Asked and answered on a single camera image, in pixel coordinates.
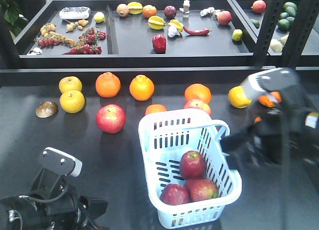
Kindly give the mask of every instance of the mushroom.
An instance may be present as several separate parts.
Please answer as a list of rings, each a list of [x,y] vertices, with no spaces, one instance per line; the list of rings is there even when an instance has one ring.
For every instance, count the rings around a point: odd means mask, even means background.
[[[47,118],[54,115],[58,111],[58,105],[51,101],[45,101],[40,103],[36,110],[35,114],[39,118]]]

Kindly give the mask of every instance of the black tray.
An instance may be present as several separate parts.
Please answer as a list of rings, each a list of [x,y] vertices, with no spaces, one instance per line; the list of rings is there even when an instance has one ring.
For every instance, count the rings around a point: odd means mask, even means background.
[[[246,19],[247,24],[254,32],[255,36],[258,38],[259,30],[254,27],[250,19],[256,19],[261,24],[264,18],[264,14],[257,14],[251,10],[251,6],[256,0],[232,0],[234,5],[237,7],[238,11],[242,14],[242,16]],[[296,5],[299,5],[301,0],[286,0],[290,2],[294,2]],[[273,34],[274,39],[280,39],[281,37],[289,34],[289,31],[283,32],[276,29]],[[319,33],[313,28],[309,35],[308,41],[304,47],[303,53],[299,59],[298,66],[318,66],[319,65]],[[280,60],[281,53],[274,53],[271,49],[268,50],[270,55],[268,64],[270,65],[277,65]]]
[[[168,26],[163,30],[153,30],[148,20],[142,15],[119,17],[116,7],[120,3],[138,1],[142,5],[151,4],[157,7],[157,15],[164,17],[163,10],[167,5],[179,9],[183,0],[51,0],[28,24],[14,41],[21,59],[22,68],[116,68],[116,67],[201,67],[201,66],[249,66],[254,50],[254,33],[237,11],[231,0],[190,0],[189,18],[183,18],[177,11],[176,19],[191,29],[209,28],[208,36],[182,36],[168,38],[165,54],[157,54],[152,47],[152,37],[162,33],[167,36]],[[44,47],[41,56],[26,54],[37,44],[32,41],[40,36],[40,28],[47,22],[56,25],[56,32],[69,38],[77,39],[80,30],[66,33],[67,22],[59,18],[59,11],[64,7],[87,6],[92,14],[89,26],[95,25],[92,16],[103,11],[106,21],[97,24],[98,29],[107,32],[107,39],[99,41],[101,55],[62,55],[69,50],[66,46]],[[232,21],[221,26],[208,16],[201,17],[199,12],[210,6],[228,10]],[[242,29],[243,41],[235,44],[231,39],[234,29]]]

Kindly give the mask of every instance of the red chili pepper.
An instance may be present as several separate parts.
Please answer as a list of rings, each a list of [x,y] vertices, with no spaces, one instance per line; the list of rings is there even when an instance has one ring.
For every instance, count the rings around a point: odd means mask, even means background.
[[[199,30],[190,30],[190,29],[187,29],[185,26],[183,26],[183,29],[185,30],[186,33],[190,35],[207,35],[211,31],[207,28],[199,29]]]
[[[166,51],[166,38],[162,34],[158,34],[152,38],[153,48],[157,53]]]
[[[64,54],[82,54],[82,51],[77,47],[73,47],[69,52],[66,52]]]

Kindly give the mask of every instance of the white container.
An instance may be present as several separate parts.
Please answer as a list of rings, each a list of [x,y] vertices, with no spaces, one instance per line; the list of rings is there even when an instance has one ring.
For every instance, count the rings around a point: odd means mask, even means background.
[[[202,110],[181,109],[146,115],[138,131],[149,198],[164,228],[215,221],[225,205],[239,198],[241,177],[237,170],[229,170],[219,144],[222,135],[229,135],[224,121],[212,120]],[[189,150],[203,155],[207,163],[206,177],[218,186],[219,197],[177,206],[164,204],[160,195],[165,185],[185,182],[179,174],[179,161]]]

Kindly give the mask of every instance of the red apple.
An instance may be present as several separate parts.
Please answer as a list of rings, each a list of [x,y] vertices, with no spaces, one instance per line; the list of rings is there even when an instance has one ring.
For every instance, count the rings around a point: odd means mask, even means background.
[[[95,121],[102,131],[115,134],[125,125],[126,115],[119,105],[109,104],[97,112]]]
[[[185,180],[204,178],[206,168],[206,162],[200,152],[190,150],[180,159],[179,173]]]
[[[251,7],[254,11],[254,13],[262,13],[266,9],[266,3],[263,0],[257,0],[253,3],[253,6]]]
[[[208,104],[206,104],[203,100],[201,99],[190,99],[188,100],[183,109],[201,109],[205,111],[208,115],[211,115],[211,109]]]
[[[218,197],[218,188],[210,179],[190,179],[184,184],[193,202],[215,199]]]
[[[189,203],[189,194],[186,188],[179,184],[167,184],[159,198],[168,205],[180,205]]]
[[[177,14],[177,10],[175,7],[168,5],[164,9],[164,15],[166,16],[167,19],[174,19],[174,17]]]
[[[217,20],[220,24],[229,24],[231,21],[231,13],[227,10],[221,11],[218,13]]]

